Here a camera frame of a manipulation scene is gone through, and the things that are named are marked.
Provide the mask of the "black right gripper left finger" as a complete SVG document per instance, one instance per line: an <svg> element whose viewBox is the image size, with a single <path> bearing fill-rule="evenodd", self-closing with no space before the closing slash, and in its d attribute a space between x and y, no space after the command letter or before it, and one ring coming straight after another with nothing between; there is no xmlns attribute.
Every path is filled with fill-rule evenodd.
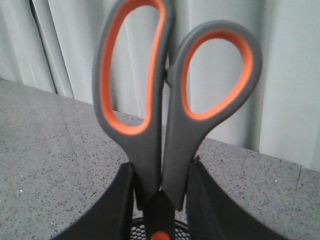
<svg viewBox="0 0 320 240"><path fill-rule="evenodd" d="M55 240L128 240L133 216L134 170L120 166L101 198Z"/></svg>

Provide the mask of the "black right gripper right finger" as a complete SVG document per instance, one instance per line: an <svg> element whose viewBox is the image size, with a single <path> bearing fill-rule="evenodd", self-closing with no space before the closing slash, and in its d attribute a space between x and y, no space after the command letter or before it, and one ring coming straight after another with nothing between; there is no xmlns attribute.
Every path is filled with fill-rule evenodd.
<svg viewBox="0 0 320 240"><path fill-rule="evenodd" d="M234 202L199 158L190 164L186 215L192 240L284 240Z"/></svg>

